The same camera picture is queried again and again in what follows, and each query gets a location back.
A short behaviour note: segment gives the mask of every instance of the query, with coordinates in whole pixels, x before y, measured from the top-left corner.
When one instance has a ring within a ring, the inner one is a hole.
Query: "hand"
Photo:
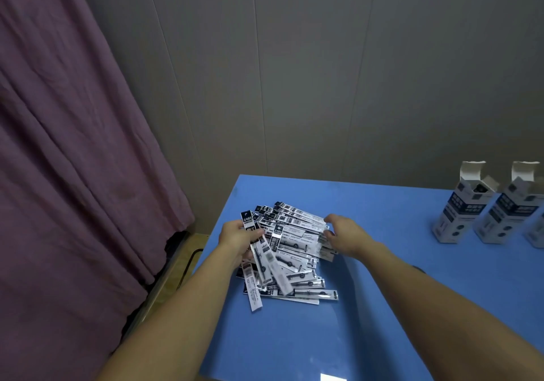
[[[325,236],[341,254],[361,259],[368,250],[383,247],[349,218],[331,213],[325,218],[325,222],[331,223],[335,229],[334,233],[325,231]]]
[[[248,259],[253,258],[251,251],[248,251],[249,244],[257,240],[263,233],[262,229],[246,231],[241,220],[231,220],[223,224],[218,246],[227,247],[232,251],[235,257],[234,267],[237,267],[240,265],[242,256]]]

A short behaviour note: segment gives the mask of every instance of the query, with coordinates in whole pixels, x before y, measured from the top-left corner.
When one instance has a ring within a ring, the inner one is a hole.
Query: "pile of refill packages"
[[[332,261],[337,253],[323,235],[323,218],[276,202],[241,213],[246,230],[264,229],[251,243],[253,259],[242,260],[237,276],[244,278],[244,293],[251,311],[263,306],[261,297],[319,305],[337,301],[338,291],[327,289],[316,271],[320,260]]]

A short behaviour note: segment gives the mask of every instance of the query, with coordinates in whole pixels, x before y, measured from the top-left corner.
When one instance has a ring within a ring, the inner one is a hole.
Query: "wall seam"
[[[157,16],[157,21],[159,22],[160,35],[163,37],[164,46],[167,48],[168,60],[170,61],[170,68],[172,69],[173,78],[176,81],[177,92],[178,92],[178,94],[180,96],[181,106],[183,107],[183,114],[185,115],[185,118],[187,119],[187,122],[189,123],[189,132],[191,134],[191,139],[193,140],[193,145],[195,147],[196,154],[197,154],[197,156],[199,158],[200,171],[202,172],[202,175],[205,176],[206,172],[204,171],[204,166],[202,165],[202,158],[200,157],[200,151],[199,151],[199,148],[198,148],[198,146],[196,144],[195,137],[193,135],[193,127],[191,126],[191,121],[189,119],[189,115],[187,115],[187,110],[185,109],[185,102],[183,101],[183,96],[181,94],[180,82],[178,82],[176,72],[175,72],[175,70],[173,68],[172,55],[170,54],[170,49],[168,48],[168,43],[167,43],[166,37],[164,36],[163,26],[160,23],[160,17],[159,17],[159,13],[157,11],[157,5],[155,4],[155,0],[151,0],[151,2],[153,3],[153,9],[155,10],[155,16]]]
[[[253,13],[255,14],[255,40],[257,41],[257,63],[259,65],[259,91],[261,92],[261,113],[263,116],[263,136],[264,136],[264,161],[266,162],[268,175],[268,153],[267,153],[267,130],[264,123],[264,102],[263,102],[263,78],[261,71],[261,52],[259,50],[259,33],[257,30],[257,3],[253,0]]]
[[[344,158],[342,159],[342,171],[340,172],[340,177],[344,181],[346,180],[345,175],[344,175],[344,166],[345,166],[345,160],[346,160],[346,158],[348,156],[349,137],[350,137],[350,133],[351,133],[351,124],[352,124],[352,121],[353,121],[353,112],[355,110],[355,101],[357,99],[357,92],[359,90],[359,81],[361,80],[361,70],[363,68],[364,52],[365,52],[365,50],[367,48],[368,29],[369,29],[369,25],[370,25],[370,22],[371,22],[373,6],[374,6],[374,0],[371,0],[371,6],[370,6],[370,9],[368,11],[367,27],[366,27],[366,30],[364,31],[363,50],[361,52],[361,61],[359,62],[359,72],[357,73],[357,84],[355,85],[355,94],[353,96],[353,104],[351,105],[351,114],[350,114],[350,117],[349,117],[348,139],[347,139],[346,145],[345,145]]]

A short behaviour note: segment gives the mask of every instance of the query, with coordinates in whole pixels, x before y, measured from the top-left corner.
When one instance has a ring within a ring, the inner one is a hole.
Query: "black cable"
[[[202,252],[204,250],[204,248],[199,248],[199,249],[196,249],[193,254],[191,255],[191,258],[189,259],[189,262],[187,263],[187,266],[185,267],[185,271],[183,271],[183,275],[181,276],[181,279],[180,279],[180,283],[177,284],[177,288],[176,288],[176,291],[178,289],[180,289],[181,287],[181,282],[183,282],[183,278],[185,278],[185,275],[187,274],[187,271],[189,270],[189,265],[191,265],[191,262],[193,261],[193,258],[195,257],[195,255],[198,253],[198,252]]]

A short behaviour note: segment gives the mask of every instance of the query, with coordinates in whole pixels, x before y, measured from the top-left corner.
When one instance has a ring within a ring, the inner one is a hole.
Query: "forearm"
[[[118,348],[98,380],[193,381],[221,314],[235,255],[227,246],[218,246]]]
[[[541,354],[473,302],[382,244],[357,256],[435,379],[542,379]]]

